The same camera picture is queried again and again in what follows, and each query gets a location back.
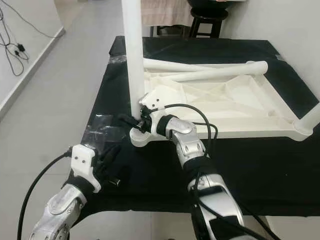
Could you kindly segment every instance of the black stool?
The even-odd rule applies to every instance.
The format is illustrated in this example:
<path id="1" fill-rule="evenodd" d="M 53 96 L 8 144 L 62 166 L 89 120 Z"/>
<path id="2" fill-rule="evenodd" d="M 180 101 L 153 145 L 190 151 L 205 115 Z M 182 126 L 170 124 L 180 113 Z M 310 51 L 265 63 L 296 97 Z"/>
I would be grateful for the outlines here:
<path id="1" fill-rule="evenodd" d="M 191 15 L 193 22 L 189 34 L 190 38 L 196 38 L 198 35 L 219 38 L 222 21 L 228 17 L 228 12 L 225 9 L 192 8 Z M 212 24 L 211 33 L 198 32 L 200 24 Z"/>

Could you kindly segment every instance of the clear tape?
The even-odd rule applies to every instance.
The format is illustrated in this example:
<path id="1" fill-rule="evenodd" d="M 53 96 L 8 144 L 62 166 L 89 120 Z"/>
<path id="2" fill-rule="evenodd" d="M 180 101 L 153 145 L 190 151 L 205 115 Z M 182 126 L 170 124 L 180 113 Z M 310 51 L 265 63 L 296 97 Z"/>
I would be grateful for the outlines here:
<path id="1" fill-rule="evenodd" d="M 111 56 L 109 58 L 109 64 L 119 64 L 127 61 L 127 55 Z"/>
<path id="2" fill-rule="evenodd" d="M 103 153 L 106 143 L 120 143 L 126 137 L 122 127 L 111 126 L 113 115 L 96 114 L 92 125 L 87 125 L 83 134 L 82 144 L 89 144 Z"/>

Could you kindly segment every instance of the table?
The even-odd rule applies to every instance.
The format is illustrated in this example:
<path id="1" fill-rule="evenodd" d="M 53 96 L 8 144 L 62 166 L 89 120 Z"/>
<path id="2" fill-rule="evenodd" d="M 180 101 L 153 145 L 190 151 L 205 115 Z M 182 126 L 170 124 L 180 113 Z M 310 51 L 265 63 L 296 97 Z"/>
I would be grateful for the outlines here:
<path id="1" fill-rule="evenodd" d="M 146 58 L 187 64 L 267 61 L 266 77 L 299 118 L 319 102 L 266 40 L 145 37 L 143 52 Z M 115 38 L 109 54 L 88 124 L 95 114 L 130 114 L 123 36 Z M 79 221 L 101 211 L 188 213 L 189 195 L 174 144 L 151 142 L 136 148 L 130 143 L 128 126 L 116 117 L 112 125 L 122 127 L 127 137 L 110 172 L 130 168 L 129 186 L 102 189 L 89 199 Z M 320 216 L 319 143 L 319 126 L 303 142 L 286 137 L 218 139 L 214 160 L 233 196 L 258 215 Z"/>

